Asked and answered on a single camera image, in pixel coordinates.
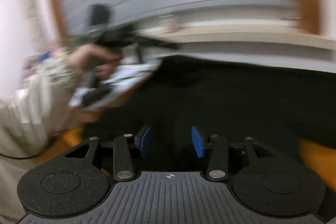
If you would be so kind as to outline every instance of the crosshair marking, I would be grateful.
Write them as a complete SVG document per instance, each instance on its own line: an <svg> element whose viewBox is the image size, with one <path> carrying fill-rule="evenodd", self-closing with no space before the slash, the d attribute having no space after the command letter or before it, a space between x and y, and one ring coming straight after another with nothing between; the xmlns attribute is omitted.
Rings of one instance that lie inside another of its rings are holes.
<svg viewBox="0 0 336 224"><path fill-rule="evenodd" d="M173 179L175 177L175 175L173 175L172 173L170 173L170 174L166 175L166 177L169 178L169 179Z"/></svg>

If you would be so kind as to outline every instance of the person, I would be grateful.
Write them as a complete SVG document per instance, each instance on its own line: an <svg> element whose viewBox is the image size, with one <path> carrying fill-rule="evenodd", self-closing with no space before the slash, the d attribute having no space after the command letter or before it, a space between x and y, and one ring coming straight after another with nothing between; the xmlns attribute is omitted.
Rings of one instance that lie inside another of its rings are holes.
<svg viewBox="0 0 336 224"><path fill-rule="evenodd" d="M25 211L17 197L21 176L34 167L29 159L42 153L52 136L65 130L67 103L80 83L91 58L105 60L96 67L100 79L108 79L121 54L87 44L73 53L49 58L30 77L27 86L0 100L0 223L19 221Z"/></svg>

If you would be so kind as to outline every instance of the sleeve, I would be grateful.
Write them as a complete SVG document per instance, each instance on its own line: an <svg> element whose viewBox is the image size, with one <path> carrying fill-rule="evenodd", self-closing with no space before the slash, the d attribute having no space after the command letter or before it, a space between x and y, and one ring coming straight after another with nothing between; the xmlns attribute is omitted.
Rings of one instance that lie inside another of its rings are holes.
<svg viewBox="0 0 336 224"><path fill-rule="evenodd" d="M66 54L47 59L25 88L0 100L0 153L30 157L41 153L68 119L68 101L78 79Z"/></svg>

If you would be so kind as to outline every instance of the orange object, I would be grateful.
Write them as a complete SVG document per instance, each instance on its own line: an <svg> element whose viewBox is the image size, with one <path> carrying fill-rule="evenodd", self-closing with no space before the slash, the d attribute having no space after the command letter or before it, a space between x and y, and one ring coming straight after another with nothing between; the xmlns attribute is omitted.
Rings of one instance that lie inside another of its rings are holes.
<svg viewBox="0 0 336 224"><path fill-rule="evenodd" d="M62 139L65 141L67 145L73 147L82 141L81 137L82 131L83 131L82 127L71 129L63 134Z"/></svg>
<svg viewBox="0 0 336 224"><path fill-rule="evenodd" d="M307 140L300 140L300 152L305 164L336 191L336 150Z"/></svg>

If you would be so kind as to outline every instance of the hand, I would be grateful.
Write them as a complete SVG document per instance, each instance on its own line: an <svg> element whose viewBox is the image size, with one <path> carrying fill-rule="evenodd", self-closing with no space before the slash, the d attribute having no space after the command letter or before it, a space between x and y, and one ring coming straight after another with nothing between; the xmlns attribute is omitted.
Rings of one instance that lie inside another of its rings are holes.
<svg viewBox="0 0 336 224"><path fill-rule="evenodd" d="M78 77L82 77L89 61L94 57L104 62L103 65L96 67L97 77L101 80L107 80L114 73L123 56L121 53L113 53L105 47L87 44L79 47L68 56L68 64Z"/></svg>

